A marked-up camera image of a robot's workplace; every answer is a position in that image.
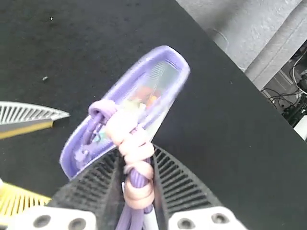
white cord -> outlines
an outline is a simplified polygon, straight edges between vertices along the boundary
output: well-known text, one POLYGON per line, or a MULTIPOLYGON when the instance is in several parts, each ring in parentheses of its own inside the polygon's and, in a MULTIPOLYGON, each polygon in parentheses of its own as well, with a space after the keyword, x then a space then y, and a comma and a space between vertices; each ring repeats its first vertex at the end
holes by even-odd
POLYGON ((299 57, 299 59, 294 63, 294 65, 293 65, 293 67, 292 67, 292 78, 293 78, 293 81, 295 82, 296 86, 297 86, 298 89, 300 90, 300 92, 307 95, 307 92, 303 91, 303 90, 297 85, 297 81, 296 81, 295 75, 294 75, 295 67, 296 67, 296 65, 298 64, 298 62, 303 58, 303 56, 305 55, 305 53, 307 53, 307 49, 306 49, 306 50, 304 51, 304 53, 299 57))

black cable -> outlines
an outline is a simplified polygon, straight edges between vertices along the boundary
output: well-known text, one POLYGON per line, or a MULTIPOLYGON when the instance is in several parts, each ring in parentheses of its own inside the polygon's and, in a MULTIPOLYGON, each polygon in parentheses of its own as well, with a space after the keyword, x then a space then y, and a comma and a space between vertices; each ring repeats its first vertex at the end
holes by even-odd
POLYGON ((279 92, 277 92, 276 90, 273 90, 273 89, 270 89, 270 88, 263 88, 263 89, 261 90, 261 92, 263 92, 264 90, 271 90, 271 91, 273 91, 273 92, 275 92, 275 93, 277 94, 276 96, 272 96, 272 97, 268 98, 268 100, 270 100, 270 101, 272 102, 271 99, 276 99, 276 98, 278 98, 278 105, 279 105, 280 107, 282 107, 282 106, 280 105, 280 100, 286 101, 286 102, 288 102, 288 103, 291 104, 291 105, 296 104, 297 101, 298 101, 298 98, 297 98, 296 102, 293 103, 293 102, 289 101, 288 99, 286 99, 285 97, 297 95, 297 92, 299 91, 299 89, 297 89, 297 90, 294 91, 293 93, 281 93, 281 94, 280 94, 279 92))

white plastic piece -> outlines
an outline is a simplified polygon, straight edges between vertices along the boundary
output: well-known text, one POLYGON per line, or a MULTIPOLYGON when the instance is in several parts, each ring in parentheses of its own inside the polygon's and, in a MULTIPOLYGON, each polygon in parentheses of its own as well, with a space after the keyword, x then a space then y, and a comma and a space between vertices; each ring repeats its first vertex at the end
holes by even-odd
POLYGON ((247 230, 225 207, 177 212, 168 221, 168 230, 247 230))
POLYGON ((144 230, 159 230, 154 207, 150 213, 144 215, 144 230))
POLYGON ((0 125, 46 119, 55 121, 68 116, 69 113, 45 106, 0 101, 0 125))
POLYGON ((303 140, 307 139, 307 115, 302 117, 294 127, 294 130, 303 140))
POLYGON ((36 206, 16 215, 7 230, 96 230, 92 212, 36 206))

purple plastic case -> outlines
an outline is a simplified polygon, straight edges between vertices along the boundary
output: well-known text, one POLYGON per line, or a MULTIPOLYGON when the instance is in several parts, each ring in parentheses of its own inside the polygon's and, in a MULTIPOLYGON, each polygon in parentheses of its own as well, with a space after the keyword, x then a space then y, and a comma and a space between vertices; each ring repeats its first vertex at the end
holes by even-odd
MULTIPOLYGON (((133 94, 135 90, 138 89, 138 86, 143 85, 146 81, 152 81, 152 72, 154 72, 154 78, 156 78, 155 76, 157 74, 162 76, 159 72, 164 72, 165 70, 160 67, 156 68, 158 65, 171 66, 176 71, 176 76, 172 78, 167 88, 162 90, 157 100, 139 115, 139 123, 145 129, 152 124, 165 109, 169 109, 189 76, 189 65, 177 51, 168 46, 160 46, 153 49, 135 63, 103 97, 103 99, 110 99, 116 104, 121 105, 129 95, 133 94)), ((154 80, 162 81, 167 79, 161 77, 161 79, 154 80)), ((70 179, 101 155, 115 147, 107 138, 104 138, 98 143, 95 142, 94 151, 90 159, 87 159, 87 162, 84 162, 82 167, 77 164, 75 152, 82 146, 81 140, 83 135, 88 126, 93 125, 92 122, 92 118, 87 116, 69 137, 62 150, 60 164, 63 171, 70 179)))

black surface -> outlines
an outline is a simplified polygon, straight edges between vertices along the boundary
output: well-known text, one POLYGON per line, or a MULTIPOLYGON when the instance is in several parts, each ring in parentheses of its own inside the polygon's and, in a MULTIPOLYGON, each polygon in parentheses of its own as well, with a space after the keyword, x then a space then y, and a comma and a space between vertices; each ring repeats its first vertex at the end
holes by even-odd
POLYGON ((90 103, 165 44, 185 57, 191 75, 154 142, 249 229, 306 229, 305 142, 174 0, 2 0, 0 7, 0 99, 71 113, 53 129, 1 140, 3 180, 48 196, 64 185, 60 151, 90 103))

